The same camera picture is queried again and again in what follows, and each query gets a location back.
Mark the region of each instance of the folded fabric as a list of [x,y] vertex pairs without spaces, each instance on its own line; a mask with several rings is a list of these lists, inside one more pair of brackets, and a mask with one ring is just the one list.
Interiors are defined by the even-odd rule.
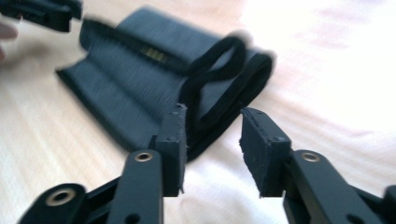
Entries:
[[188,161],[215,141],[264,88],[268,54],[246,49],[151,8],[113,28],[85,20],[86,58],[58,71],[61,80],[126,150],[148,148],[176,104],[188,108]]

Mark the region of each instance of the hand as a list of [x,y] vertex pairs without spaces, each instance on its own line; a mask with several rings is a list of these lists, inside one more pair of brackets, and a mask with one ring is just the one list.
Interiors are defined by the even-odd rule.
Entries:
[[[15,27],[0,22],[0,40],[1,39],[13,39],[17,37],[18,31]],[[3,50],[0,47],[0,61],[3,61],[6,58]]]

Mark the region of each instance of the black bracket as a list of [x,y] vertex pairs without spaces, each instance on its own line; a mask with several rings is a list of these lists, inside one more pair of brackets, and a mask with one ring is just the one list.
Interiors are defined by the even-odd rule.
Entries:
[[69,32],[71,19],[81,19],[82,4],[79,0],[0,0],[0,13]]
[[291,150],[290,139],[264,113],[242,110],[245,163],[262,197],[282,197],[290,223],[396,223],[396,186],[383,199],[348,185],[317,152]]
[[176,105],[152,149],[131,153],[121,177],[89,193],[78,184],[48,189],[20,223],[163,223],[163,197],[176,197],[183,188],[185,118],[186,107]]

